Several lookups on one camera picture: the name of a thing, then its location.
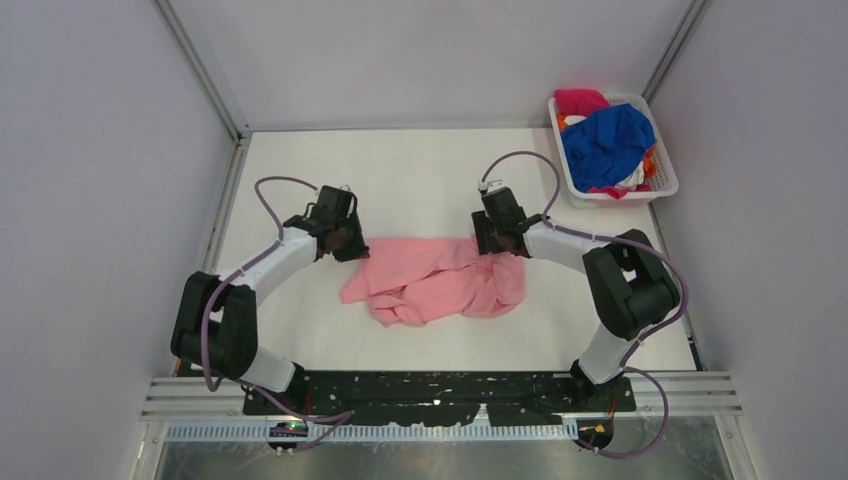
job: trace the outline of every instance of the laundry basket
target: laundry basket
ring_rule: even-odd
[[[639,110],[651,121],[654,127],[654,135],[657,137],[656,148],[651,154],[651,160],[657,166],[657,173],[652,178],[647,179],[647,184],[651,186],[650,192],[630,192],[621,199],[615,199],[606,193],[583,193],[574,186],[571,180],[571,172],[568,169],[568,162],[565,159],[565,149],[562,145],[562,136],[557,127],[556,115],[559,113],[556,101],[553,97],[548,100],[548,111],[551,114],[551,125],[554,129],[554,138],[556,139],[557,148],[559,149],[559,159],[562,162],[563,172],[565,173],[565,185],[567,187],[566,194],[569,201],[578,208],[586,207],[624,207],[645,205],[651,200],[659,197],[668,197],[677,192],[677,176],[674,175],[674,169],[671,167],[671,160],[668,158],[668,152],[663,144],[662,137],[657,124],[654,122],[654,117],[651,115],[651,110],[648,109],[648,102],[639,95],[630,94],[604,94],[610,105],[622,105],[629,103],[636,110]]]

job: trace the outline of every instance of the pink cloth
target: pink cloth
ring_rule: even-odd
[[[342,303],[368,301],[383,326],[423,326],[453,313],[503,315],[524,300],[524,263],[479,255],[472,239],[371,238],[371,258],[342,288]]]
[[[609,102],[601,92],[590,88],[569,88],[554,91],[554,101],[559,112],[565,116],[583,115],[588,117],[595,110],[609,107]]]
[[[616,188],[616,187],[603,187],[603,188],[592,187],[592,188],[589,189],[589,191],[587,193],[606,193],[610,197],[612,197],[616,200],[619,200],[619,199],[622,199],[625,196],[627,196],[627,194],[630,193],[630,192],[650,192],[650,191],[651,191],[651,186],[648,185],[648,184],[642,183],[642,184],[636,185],[636,187],[634,187],[633,190],[631,190],[629,188]]]

